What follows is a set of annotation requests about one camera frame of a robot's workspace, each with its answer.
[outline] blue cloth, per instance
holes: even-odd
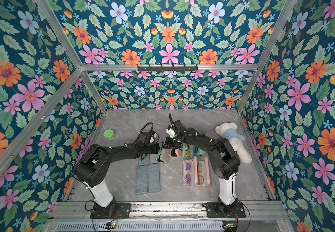
[[[237,133],[236,130],[232,128],[226,129],[226,131],[222,134],[222,138],[226,138],[229,141],[233,138],[236,138],[242,142],[245,140],[245,137],[243,135]]]

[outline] floral wallpaper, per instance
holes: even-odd
[[[0,154],[73,69],[34,2],[0,0]]]
[[[335,0],[294,8],[243,110],[298,232],[335,232]]]
[[[246,64],[259,60],[284,3],[58,0],[56,15],[84,64]]]
[[[40,232],[101,118],[81,78],[0,177],[0,231]]]

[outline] aluminum frame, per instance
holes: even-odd
[[[292,13],[292,10],[297,2],[298,0],[286,0],[284,7],[281,10],[280,16],[278,16],[276,25],[274,25],[272,35],[269,37],[267,45],[265,46],[265,49],[263,50],[260,56],[258,69],[255,71],[255,73],[251,77],[251,80],[249,84],[247,85],[244,95],[242,96],[241,104],[237,108],[239,114],[242,113],[242,109],[245,107],[246,102],[249,100],[251,92],[257,82],[257,79],[260,77],[264,69],[265,63],[269,59],[269,56],[271,55],[273,47],[276,45],[276,42],[278,38],[280,37],[280,34],[283,28],[286,25],[286,21],[289,19]]]

